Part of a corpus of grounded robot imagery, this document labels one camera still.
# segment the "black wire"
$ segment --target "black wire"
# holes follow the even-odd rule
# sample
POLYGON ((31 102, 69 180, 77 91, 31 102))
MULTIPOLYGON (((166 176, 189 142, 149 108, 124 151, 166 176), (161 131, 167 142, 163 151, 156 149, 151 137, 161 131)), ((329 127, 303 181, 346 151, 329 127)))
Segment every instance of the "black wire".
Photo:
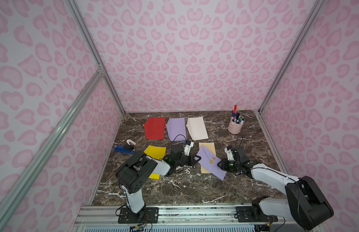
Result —
POLYGON ((178 136, 183 136, 183 137, 185 138, 185 140, 186 140, 186 136, 184 136, 183 134, 178 134, 178 135, 173 139, 173 141, 172 141, 171 150, 172 150, 173 142, 174 142, 174 140, 176 140, 176 138, 177 138, 178 136))
POLYGON ((119 216, 119 215, 117 215, 117 211, 120 210, 120 209, 122 209, 122 208, 125 207, 125 206, 127 206, 127 203, 125 203, 125 204, 123 204, 122 206, 120 206, 119 208, 117 208, 117 210, 115 211, 115 215, 116 215, 116 216, 119 216))
MULTIPOLYGON (((236 147, 236 144, 237 144, 237 141, 239 140, 239 138, 240 138, 240 136, 237 137, 237 139, 236 139, 236 141, 235 141, 235 147, 236 147)), ((241 136, 241 142, 240 142, 239 146, 241 146, 242 140, 244 140, 244 137, 243 137, 243 136, 241 136)))
MULTIPOLYGON (((145 155, 146 155, 146 154, 142 155, 142 156, 138 159, 138 161, 140 161, 140 159, 142 159, 145 155)), ((119 188, 120 188, 120 189, 122 189, 122 188, 121 188, 120 179, 121 179, 123 173, 125 172, 125 170, 127 170, 127 169, 130 168, 131 166, 133 166, 133 165, 130 165, 130 166, 126 167, 126 168, 124 169, 124 171, 123 171, 123 172, 121 173, 121 175, 120 175, 120 178, 119 178, 119 188)))
POLYGON ((240 142, 239 146, 241 146, 241 143, 242 143, 243 140, 244 140, 244 137, 241 136, 241 142, 240 142))
POLYGON ((150 230, 149 230, 149 232, 151 232, 151 230, 152 230, 152 222, 150 221, 150 220, 148 220, 149 222, 150 222, 150 224, 151 224, 151 228, 150 228, 150 230))
POLYGON ((237 140, 240 138, 240 136, 239 137, 237 137, 237 139, 236 139, 236 141, 235 141, 235 147, 236 147, 236 143, 237 143, 237 140))
POLYGON ((250 216, 252 217, 252 219, 256 220, 257 222, 264 222, 264 221, 255 219, 255 217, 253 215, 250 215, 250 216))
POLYGON ((273 169, 269 169, 269 168, 266 168, 266 167, 254 167, 254 168, 252 168, 252 169, 250 169, 250 170, 253 170, 253 169, 267 169, 267 170, 273 171, 273 172, 275 172, 275 173, 277 173, 277 174, 280 174, 280 175, 282 175, 282 176, 284 176, 284 177, 286 177, 286 178, 288 178, 288 179, 294 181, 294 183, 297 183, 297 180, 293 180, 293 179, 291 179, 290 177, 285 176, 285 175, 283 175, 283 174, 281 174, 281 173, 279 173, 278 171, 275 171, 275 170, 273 170, 273 169))
POLYGON ((278 230, 285 224, 286 219, 285 219, 284 217, 283 217, 283 219, 284 219, 284 223, 283 223, 282 225, 280 225, 280 226, 275 230, 275 232, 278 231, 278 230))

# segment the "blue stapler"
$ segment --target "blue stapler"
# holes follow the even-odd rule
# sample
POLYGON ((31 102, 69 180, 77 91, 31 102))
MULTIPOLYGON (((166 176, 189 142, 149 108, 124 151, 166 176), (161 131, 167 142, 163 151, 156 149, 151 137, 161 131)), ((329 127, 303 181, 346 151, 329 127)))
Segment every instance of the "blue stapler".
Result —
POLYGON ((128 139, 126 145, 114 145, 114 151, 134 154, 136 153, 135 145, 136 143, 133 140, 128 139))

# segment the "lavender envelope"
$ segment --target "lavender envelope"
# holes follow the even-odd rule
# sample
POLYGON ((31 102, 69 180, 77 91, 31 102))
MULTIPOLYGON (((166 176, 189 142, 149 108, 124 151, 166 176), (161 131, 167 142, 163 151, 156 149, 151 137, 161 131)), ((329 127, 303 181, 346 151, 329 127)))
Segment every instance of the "lavender envelope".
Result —
POLYGON ((166 124, 166 130, 171 141, 176 137, 177 138, 174 141, 187 140, 185 118, 169 118, 169 121, 166 124))
POLYGON ((220 158, 215 156, 205 146, 202 146, 200 148, 197 155, 201 157, 201 160, 199 160, 199 164, 201 164, 206 170, 208 170, 221 180, 225 178, 227 172, 217 166, 217 164, 221 161, 220 158))

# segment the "marble table surface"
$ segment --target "marble table surface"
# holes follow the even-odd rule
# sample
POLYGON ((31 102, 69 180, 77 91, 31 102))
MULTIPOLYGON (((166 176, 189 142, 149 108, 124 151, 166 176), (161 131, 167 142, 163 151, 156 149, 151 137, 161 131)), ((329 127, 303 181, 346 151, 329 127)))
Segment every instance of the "marble table surface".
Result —
MULTIPOLYGON (((228 145, 234 146, 237 137, 240 136, 237 142, 239 144, 241 136, 243 136, 242 146, 244 146, 250 159, 279 170, 254 112, 242 111, 242 113, 245 117, 245 123, 237 135, 231 134, 227 130, 231 116, 229 111, 126 113, 115 142, 124 144, 127 139, 132 139, 137 143, 137 150, 145 150, 147 146, 152 145, 167 147, 166 154, 168 154, 172 142, 169 140, 166 129, 163 140, 146 139, 143 124, 147 119, 149 117, 166 117, 165 121, 168 122, 169 118, 185 117, 187 123, 188 117, 202 116, 209 139, 196 141, 190 154, 196 154, 199 151, 199 142, 214 142, 216 155, 221 159, 227 158, 224 148, 228 145)), ((186 133, 187 138, 191 138, 187 130, 186 133)), ((117 168, 129 157, 128 154, 111 151, 92 205, 113 206, 122 205, 126 202, 123 190, 119 188, 118 180, 114 175, 117 168)), ((271 186, 243 175, 235 176, 232 173, 227 173, 222 181, 213 174, 201 174, 199 164, 194 167, 184 167, 179 174, 172 174, 169 177, 160 176, 158 180, 148 179, 142 187, 142 194, 145 203, 148 205, 244 203, 251 202, 263 195, 285 198, 281 192, 271 186)))

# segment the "red envelope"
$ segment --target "red envelope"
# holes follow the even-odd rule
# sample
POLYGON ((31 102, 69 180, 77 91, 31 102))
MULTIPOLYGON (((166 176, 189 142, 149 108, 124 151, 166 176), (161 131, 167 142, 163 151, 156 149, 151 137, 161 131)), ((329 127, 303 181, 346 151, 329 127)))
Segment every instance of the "red envelope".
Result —
POLYGON ((144 127, 147 139, 164 139, 165 117, 150 117, 144 127))

